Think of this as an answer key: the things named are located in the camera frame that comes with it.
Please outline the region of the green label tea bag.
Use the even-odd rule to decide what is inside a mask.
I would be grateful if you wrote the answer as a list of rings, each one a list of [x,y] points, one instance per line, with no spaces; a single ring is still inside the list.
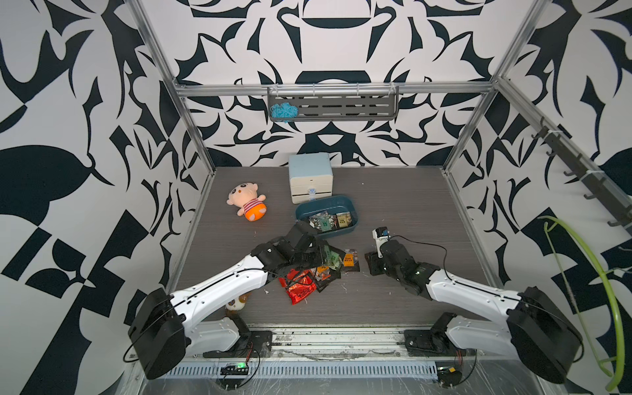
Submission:
[[[324,265],[333,271],[339,271],[343,265],[344,256],[338,252],[327,250],[324,253]]]
[[[309,218],[309,223],[321,233],[328,233],[338,229],[336,214],[327,211],[319,212]]]

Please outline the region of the orange label tea bag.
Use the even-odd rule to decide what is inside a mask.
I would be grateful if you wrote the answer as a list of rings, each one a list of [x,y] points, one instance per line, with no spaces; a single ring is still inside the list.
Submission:
[[[331,268],[321,266],[313,270],[314,279],[317,282],[327,281],[332,276]]]
[[[358,253],[356,250],[352,250],[352,249],[345,250],[345,253],[342,259],[342,271],[345,273],[360,271],[360,263],[359,263]]]

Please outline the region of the yellow label tea bag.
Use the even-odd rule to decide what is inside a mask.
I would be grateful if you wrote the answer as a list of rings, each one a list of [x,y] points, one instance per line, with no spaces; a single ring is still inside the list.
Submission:
[[[350,212],[337,213],[336,219],[339,228],[347,228],[353,225],[352,215],[350,214]]]

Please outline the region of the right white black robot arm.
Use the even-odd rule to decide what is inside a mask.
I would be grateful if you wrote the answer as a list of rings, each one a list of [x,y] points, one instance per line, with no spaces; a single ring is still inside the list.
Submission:
[[[431,263],[416,261],[399,241],[375,240],[366,253],[370,274],[395,279],[413,296],[451,304],[477,316],[443,314],[434,330],[458,349],[519,360],[540,378],[562,384],[583,345],[578,329],[536,287],[510,291],[485,286]]]

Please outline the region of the lower red tea bag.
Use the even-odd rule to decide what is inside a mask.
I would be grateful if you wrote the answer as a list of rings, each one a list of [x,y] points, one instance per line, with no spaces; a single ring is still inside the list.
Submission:
[[[301,303],[317,290],[314,274],[309,269],[300,272],[291,270],[286,278],[291,280],[291,286],[285,289],[293,305]]]

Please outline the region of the black tea bag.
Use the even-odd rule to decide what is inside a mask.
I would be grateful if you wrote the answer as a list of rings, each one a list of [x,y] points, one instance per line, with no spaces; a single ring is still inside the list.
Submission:
[[[332,276],[329,279],[327,279],[327,281],[321,281],[321,282],[316,281],[318,292],[324,291],[332,282],[341,278],[342,274],[339,271],[333,271],[333,270],[331,271],[332,271]]]

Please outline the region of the teal plastic storage box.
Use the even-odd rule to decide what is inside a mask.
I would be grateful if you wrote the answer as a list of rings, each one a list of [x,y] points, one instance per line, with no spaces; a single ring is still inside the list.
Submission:
[[[296,220],[314,227],[322,239],[349,234],[359,223],[352,200],[344,195],[304,202],[297,207],[295,214]]]

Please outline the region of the white blue drawer cabinet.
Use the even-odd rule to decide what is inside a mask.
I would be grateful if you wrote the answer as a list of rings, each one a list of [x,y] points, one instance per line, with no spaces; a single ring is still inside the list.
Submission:
[[[333,172],[329,154],[290,156],[288,170],[291,201],[294,204],[332,196]]]

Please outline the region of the brown white plush toy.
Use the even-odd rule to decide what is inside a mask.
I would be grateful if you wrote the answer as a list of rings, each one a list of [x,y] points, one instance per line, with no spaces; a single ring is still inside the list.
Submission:
[[[229,301],[226,305],[225,308],[227,311],[241,311],[247,304],[249,298],[250,298],[251,293],[246,293],[243,294],[235,299],[233,299],[232,301]]]

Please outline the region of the right controller board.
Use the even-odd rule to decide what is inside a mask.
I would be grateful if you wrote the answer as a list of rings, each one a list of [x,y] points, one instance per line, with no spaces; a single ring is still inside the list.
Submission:
[[[442,388],[453,388],[462,382],[462,370],[453,366],[441,366],[437,369],[437,379]]]

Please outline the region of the controller board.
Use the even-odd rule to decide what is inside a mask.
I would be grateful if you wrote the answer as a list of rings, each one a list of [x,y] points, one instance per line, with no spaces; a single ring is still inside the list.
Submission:
[[[220,369],[220,376],[248,376],[250,373],[250,367],[245,362],[239,362],[234,364],[228,364]]]
[[[462,370],[453,366],[441,366],[437,369],[437,379],[442,388],[453,388],[462,382]]]

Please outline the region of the left controller board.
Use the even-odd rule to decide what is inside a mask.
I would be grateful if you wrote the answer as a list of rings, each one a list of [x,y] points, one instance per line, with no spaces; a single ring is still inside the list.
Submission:
[[[248,376],[250,373],[250,367],[245,362],[239,362],[234,364],[228,364],[220,369],[220,376]]]

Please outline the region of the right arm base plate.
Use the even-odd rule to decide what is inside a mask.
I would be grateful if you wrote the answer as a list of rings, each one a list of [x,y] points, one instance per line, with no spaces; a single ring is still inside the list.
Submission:
[[[474,356],[473,349],[462,349],[449,340],[444,332],[431,329],[408,329],[403,332],[409,356]]]

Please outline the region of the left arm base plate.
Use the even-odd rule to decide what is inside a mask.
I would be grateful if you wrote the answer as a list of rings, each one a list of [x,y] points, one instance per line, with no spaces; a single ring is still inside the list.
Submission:
[[[253,331],[241,336],[235,345],[226,352],[205,352],[204,358],[245,358],[258,352],[261,357],[268,357],[273,345],[273,332],[268,330]]]

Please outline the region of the black hook rail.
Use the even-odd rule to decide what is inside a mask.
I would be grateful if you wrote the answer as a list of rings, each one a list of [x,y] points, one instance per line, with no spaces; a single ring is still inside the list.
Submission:
[[[532,138],[548,147],[547,156],[558,158],[566,167],[565,177],[571,177],[586,187],[586,200],[597,200],[612,216],[610,227],[620,227],[631,234],[631,197],[607,172],[583,152],[564,131],[553,128],[545,116],[539,118],[539,130]]]

